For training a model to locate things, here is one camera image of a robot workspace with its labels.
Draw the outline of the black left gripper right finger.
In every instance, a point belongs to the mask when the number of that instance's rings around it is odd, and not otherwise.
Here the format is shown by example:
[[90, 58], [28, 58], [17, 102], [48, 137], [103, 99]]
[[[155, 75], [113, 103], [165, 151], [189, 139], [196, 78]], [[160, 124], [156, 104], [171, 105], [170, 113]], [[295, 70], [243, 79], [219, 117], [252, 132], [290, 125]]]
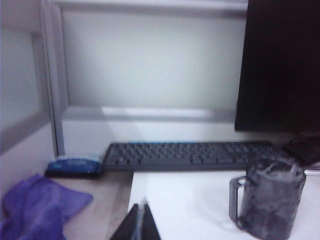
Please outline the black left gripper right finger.
[[147, 200], [144, 203], [144, 239], [161, 240], [157, 225]]

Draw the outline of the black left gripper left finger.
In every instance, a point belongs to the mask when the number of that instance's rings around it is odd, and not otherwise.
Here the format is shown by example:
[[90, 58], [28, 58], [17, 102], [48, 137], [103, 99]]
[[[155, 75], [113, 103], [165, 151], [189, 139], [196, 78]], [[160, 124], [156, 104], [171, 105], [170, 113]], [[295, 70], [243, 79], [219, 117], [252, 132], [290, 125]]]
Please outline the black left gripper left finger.
[[142, 240], [145, 206], [134, 204], [110, 240]]

